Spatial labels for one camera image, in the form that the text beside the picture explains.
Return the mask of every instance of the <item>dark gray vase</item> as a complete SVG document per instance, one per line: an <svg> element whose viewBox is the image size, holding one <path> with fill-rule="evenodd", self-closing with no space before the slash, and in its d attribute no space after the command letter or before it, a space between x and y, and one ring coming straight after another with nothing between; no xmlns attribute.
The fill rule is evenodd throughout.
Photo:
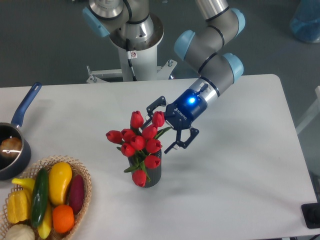
<svg viewBox="0 0 320 240"><path fill-rule="evenodd" d="M162 151L161 151L161 149L159 151L157 151L156 153L154 153L153 155L160 158L161 162L160 162L160 165L157 166L156 168L153 168L153 169L146 168L146 172L148 173L148 175L150 177L150 181L146 181L143 188L150 188L150 187L156 185L161 178L161 164L162 164ZM132 166L133 165L132 158L128 157L128 160L129 160L129 165Z"/></svg>

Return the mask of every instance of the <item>tulip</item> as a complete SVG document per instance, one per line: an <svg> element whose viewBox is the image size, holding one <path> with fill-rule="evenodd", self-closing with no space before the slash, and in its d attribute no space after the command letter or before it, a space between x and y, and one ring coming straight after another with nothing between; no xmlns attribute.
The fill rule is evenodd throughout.
<svg viewBox="0 0 320 240"><path fill-rule="evenodd" d="M146 185L147 175L143 170L139 169L132 174L132 180L135 183L135 185L139 187L144 187Z"/></svg>
<svg viewBox="0 0 320 240"><path fill-rule="evenodd" d="M122 136L120 131L111 130L108 131L105 136L110 142L114 144L121 144Z"/></svg>
<svg viewBox="0 0 320 240"><path fill-rule="evenodd" d="M154 124L151 124L150 126L147 126L145 129L142 130L142 137L145 139L153 139L158 132L158 127Z"/></svg>
<svg viewBox="0 0 320 240"><path fill-rule="evenodd" d="M148 140L145 145L145 149L151 154L158 152L161 147L161 142L158 139L153 138Z"/></svg>
<svg viewBox="0 0 320 240"><path fill-rule="evenodd" d="M121 153L126 157L131 157L135 154L135 149L127 142L122 144L121 146Z"/></svg>
<svg viewBox="0 0 320 240"><path fill-rule="evenodd" d="M152 117L152 123L158 128L165 124L165 115L163 111L156 111Z"/></svg>
<svg viewBox="0 0 320 240"><path fill-rule="evenodd" d="M121 131L121 136L126 143L130 143L131 138L135 135L135 132L129 128L125 128Z"/></svg>
<svg viewBox="0 0 320 240"><path fill-rule="evenodd" d="M144 160L144 165L148 169L155 169L161 163L161 159L155 155L148 155Z"/></svg>
<svg viewBox="0 0 320 240"><path fill-rule="evenodd" d="M146 146L146 140L144 139L143 136L133 136L131 137L130 140L130 145L135 149L135 150L142 150Z"/></svg>
<svg viewBox="0 0 320 240"><path fill-rule="evenodd" d="M141 128L144 124L144 118L142 117L140 111L133 111L131 115L130 125L135 128Z"/></svg>

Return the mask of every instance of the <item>saucepan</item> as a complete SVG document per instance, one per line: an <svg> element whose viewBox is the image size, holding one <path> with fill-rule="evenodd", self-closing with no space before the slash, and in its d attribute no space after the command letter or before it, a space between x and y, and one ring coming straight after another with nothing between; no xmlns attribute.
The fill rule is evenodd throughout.
<svg viewBox="0 0 320 240"><path fill-rule="evenodd" d="M34 100L42 85L33 84L18 108L11 123L0 122L0 180L17 176L31 159L31 148L20 131L27 108Z"/></svg>

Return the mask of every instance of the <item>blue pan handle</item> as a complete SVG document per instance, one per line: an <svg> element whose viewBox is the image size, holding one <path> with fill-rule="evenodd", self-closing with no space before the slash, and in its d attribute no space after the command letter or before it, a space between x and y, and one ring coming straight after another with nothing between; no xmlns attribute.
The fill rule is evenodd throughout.
<svg viewBox="0 0 320 240"><path fill-rule="evenodd" d="M11 120L11 123L15 126L22 126L22 123L24 121L24 116L26 113L27 108L31 104L31 102L35 99L36 95L40 91L42 87L42 84L40 82L36 82L33 84L29 92L26 94L18 108L16 109L13 118Z"/></svg>

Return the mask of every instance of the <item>cucumber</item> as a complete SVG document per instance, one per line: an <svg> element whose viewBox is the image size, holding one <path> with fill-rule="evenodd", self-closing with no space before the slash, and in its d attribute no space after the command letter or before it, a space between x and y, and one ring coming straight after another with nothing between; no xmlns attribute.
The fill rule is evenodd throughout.
<svg viewBox="0 0 320 240"><path fill-rule="evenodd" d="M37 228L45 217L49 194L49 177L46 169L41 168L36 176L31 198L31 225Z"/></svg>

